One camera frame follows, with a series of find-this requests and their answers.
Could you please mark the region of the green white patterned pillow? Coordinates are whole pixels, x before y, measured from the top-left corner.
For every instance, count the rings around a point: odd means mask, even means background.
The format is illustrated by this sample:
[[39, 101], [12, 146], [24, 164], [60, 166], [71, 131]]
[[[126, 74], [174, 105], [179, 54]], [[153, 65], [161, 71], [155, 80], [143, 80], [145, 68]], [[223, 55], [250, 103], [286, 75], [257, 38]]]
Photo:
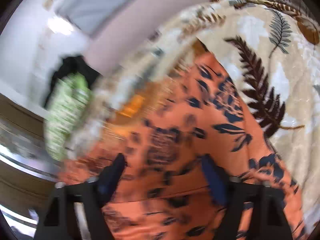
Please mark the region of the green white patterned pillow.
[[91, 90], [80, 73], [57, 80], [48, 100], [48, 115], [44, 122], [46, 151], [53, 159], [67, 158], [67, 139], [78, 125], [90, 97]]

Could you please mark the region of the orange black floral garment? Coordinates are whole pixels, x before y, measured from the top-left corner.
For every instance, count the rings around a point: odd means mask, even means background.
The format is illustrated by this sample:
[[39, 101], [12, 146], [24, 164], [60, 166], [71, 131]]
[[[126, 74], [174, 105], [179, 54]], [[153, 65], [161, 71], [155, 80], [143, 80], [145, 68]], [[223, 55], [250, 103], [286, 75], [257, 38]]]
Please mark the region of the orange black floral garment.
[[131, 126], [113, 128], [119, 140], [104, 134], [83, 157], [66, 161], [59, 179], [81, 183], [122, 153], [127, 166], [102, 209], [115, 239], [213, 239], [225, 210], [211, 200], [201, 170], [208, 154], [243, 182], [282, 189], [292, 236], [306, 239], [297, 182], [225, 68], [200, 41], [193, 48], [194, 64], [174, 79], [163, 105]]

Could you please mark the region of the black garment on pillow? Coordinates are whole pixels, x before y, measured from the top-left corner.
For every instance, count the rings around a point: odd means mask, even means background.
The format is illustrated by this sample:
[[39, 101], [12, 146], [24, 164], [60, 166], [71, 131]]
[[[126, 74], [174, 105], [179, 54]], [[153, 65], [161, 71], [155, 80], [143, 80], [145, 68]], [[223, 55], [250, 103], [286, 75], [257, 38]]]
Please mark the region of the black garment on pillow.
[[88, 88], [92, 89], [92, 86], [96, 79], [101, 76], [99, 72], [91, 68], [85, 61], [82, 55], [69, 56], [62, 59], [62, 64], [58, 70], [55, 70], [52, 74], [52, 78], [49, 83], [49, 92], [44, 101], [43, 107], [47, 108], [49, 99], [53, 93], [54, 87], [58, 80], [63, 79], [69, 74], [80, 73], [87, 81]]

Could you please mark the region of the beige leaf print blanket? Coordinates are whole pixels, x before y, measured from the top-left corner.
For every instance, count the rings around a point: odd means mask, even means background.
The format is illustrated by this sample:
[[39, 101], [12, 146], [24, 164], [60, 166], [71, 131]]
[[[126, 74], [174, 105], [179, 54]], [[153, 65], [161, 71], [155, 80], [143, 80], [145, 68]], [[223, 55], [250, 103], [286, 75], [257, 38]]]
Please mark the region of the beige leaf print blanket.
[[226, 68], [240, 96], [298, 180], [308, 232], [319, 222], [319, 25], [295, 8], [268, 0], [217, 0], [183, 10], [160, 26], [119, 67], [93, 85], [93, 98], [73, 132], [76, 155], [101, 136], [106, 118], [124, 125], [159, 104], [128, 104], [147, 83], [167, 94], [204, 44]]

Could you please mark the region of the brown wooden glass door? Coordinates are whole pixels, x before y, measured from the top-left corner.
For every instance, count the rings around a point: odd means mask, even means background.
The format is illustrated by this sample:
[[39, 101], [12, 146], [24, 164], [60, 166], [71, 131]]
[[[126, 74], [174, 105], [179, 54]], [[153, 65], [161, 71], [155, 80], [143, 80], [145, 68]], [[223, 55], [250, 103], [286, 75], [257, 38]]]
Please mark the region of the brown wooden glass door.
[[43, 121], [1, 95], [1, 205], [25, 217], [43, 209], [60, 172], [45, 150]]

